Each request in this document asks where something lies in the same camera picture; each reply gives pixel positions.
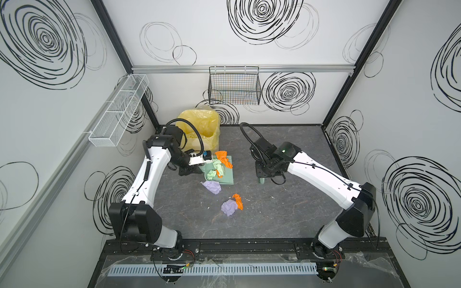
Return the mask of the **green dustpan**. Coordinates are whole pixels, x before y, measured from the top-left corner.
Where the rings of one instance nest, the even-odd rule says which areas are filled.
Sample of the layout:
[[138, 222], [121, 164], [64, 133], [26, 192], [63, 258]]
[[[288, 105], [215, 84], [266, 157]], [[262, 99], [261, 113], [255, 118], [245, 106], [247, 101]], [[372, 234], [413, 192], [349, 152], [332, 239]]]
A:
[[207, 160], [199, 168], [203, 172], [204, 178], [207, 181], [216, 181], [224, 185], [234, 184], [233, 168], [227, 167], [216, 156], [214, 156], [212, 160]]

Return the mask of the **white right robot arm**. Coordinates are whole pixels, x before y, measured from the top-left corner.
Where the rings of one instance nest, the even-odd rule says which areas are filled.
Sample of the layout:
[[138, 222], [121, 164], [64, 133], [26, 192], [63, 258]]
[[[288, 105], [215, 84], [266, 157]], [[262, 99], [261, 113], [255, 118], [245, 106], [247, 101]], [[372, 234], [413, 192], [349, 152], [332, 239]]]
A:
[[365, 235], [377, 211], [376, 188], [372, 184], [359, 184], [340, 176], [290, 142], [275, 146], [246, 122], [240, 124], [240, 130], [250, 143], [258, 180], [273, 181], [277, 176], [284, 178], [291, 174], [307, 181], [341, 207], [341, 213], [320, 228], [312, 240], [311, 249], [317, 258], [325, 259], [347, 238]]

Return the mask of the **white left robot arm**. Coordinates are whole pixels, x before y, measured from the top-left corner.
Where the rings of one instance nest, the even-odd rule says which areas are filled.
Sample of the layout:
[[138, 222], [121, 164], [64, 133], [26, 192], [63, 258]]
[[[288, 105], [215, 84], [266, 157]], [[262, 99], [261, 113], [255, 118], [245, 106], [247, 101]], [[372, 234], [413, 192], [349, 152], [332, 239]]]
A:
[[[176, 122], [187, 124], [199, 140], [199, 151], [181, 150], [185, 133]], [[173, 164], [180, 176], [201, 174], [201, 166], [211, 158], [197, 128], [183, 118], [169, 121], [158, 134], [143, 141], [144, 160], [136, 178], [122, 201], [110, 204], [108, 214], [114, 235], [124, 243], [152, 244], [182, 252], [182, 236], [167, 228], [154, 210], [154, 199], [165, 169]]]

